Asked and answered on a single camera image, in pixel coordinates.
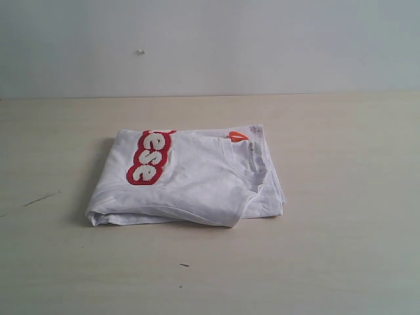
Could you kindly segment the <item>orange neck label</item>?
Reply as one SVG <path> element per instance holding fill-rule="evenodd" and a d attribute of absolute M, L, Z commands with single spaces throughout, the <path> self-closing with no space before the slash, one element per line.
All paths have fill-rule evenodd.
<path fill-rule="evenodd" d="M 231 142 L 241 142 L 241 141 L 249 140 L 249 138 L 246 135 L 239 133 L 237 131 L 230 131 L 228 134 L 228 138 L 231 140 Z"/>

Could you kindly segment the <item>white t-shirt red lettering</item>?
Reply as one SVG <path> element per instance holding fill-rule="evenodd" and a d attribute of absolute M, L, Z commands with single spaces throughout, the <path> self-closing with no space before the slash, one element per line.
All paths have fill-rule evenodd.
<path fill-rule="evenodd" d="M 249 140 L 231 142 L 230 131 Z M 118 132 L 86 210 L 93 226 L 277 217 L 284 194 L 262 125 Z"/>

